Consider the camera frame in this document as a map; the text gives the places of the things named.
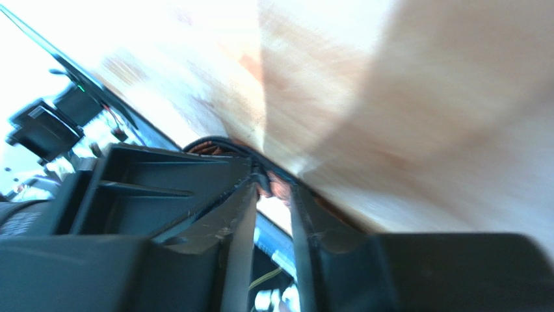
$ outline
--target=electrical wire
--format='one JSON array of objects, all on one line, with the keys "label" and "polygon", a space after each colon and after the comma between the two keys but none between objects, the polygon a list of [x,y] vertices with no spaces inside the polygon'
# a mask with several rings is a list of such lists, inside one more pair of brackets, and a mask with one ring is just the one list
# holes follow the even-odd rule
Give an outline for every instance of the electrical wire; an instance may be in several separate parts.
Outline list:
[{"label": "electrical wire", "polygon": [[114,114],[114,112],[112,111],[112,109],[110,109],[110,107],[106,104],[103,104],[102,105],[104,107],[104,109],[110,113],[110,115],[112,115],[112,117],[114,118],[114,121],[116,122],[116,125],[117,125],[117,129],[121,130],[121,124],[120,124],[120,121],[117,119],[116,115]]},{"label": "electrical wire", "polygon": [[255,281],[253,281],[248,290],[252,290],[254,287],[258,286],[259,284],[263,283],[264,281],[268,281],[268,280],[271,280],[272,278],[274,278],[275,276],[279,275],[279,273],[281,273],[283,269],[282,268],[276,268],[275,270],[263,275],[262,277],[256,279]]}]

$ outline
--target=wood grain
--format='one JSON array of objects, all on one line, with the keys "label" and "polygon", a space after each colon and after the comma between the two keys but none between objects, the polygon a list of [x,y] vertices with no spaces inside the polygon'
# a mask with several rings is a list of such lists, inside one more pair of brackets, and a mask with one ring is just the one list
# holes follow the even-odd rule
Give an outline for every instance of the wood grain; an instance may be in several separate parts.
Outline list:
[{"label": "wood grain", "polygon": [[7,7],[180,144],[247,142],[368,229],[554,254],[552,1]]}]

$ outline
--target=wooden surface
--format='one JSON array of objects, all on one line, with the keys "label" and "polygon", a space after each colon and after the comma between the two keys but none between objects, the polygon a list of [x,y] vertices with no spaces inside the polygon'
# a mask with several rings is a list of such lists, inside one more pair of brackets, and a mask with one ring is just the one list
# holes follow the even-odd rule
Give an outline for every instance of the wooden surface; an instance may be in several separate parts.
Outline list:
[{"label": "wooden surface", "polygon": [[8,1],[182,145],[247,142],[368,229],[554,254],[553,1]]}]

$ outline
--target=wooden board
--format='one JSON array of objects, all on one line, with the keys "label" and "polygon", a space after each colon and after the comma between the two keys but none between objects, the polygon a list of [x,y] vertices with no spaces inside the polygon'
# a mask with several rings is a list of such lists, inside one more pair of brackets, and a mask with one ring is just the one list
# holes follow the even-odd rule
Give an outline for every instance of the wooden board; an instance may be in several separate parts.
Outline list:
[{"label": "wooden board", "polygon": [[229,135],[382,231],[554,254],[552,1],[8,1],[180,144]]}]

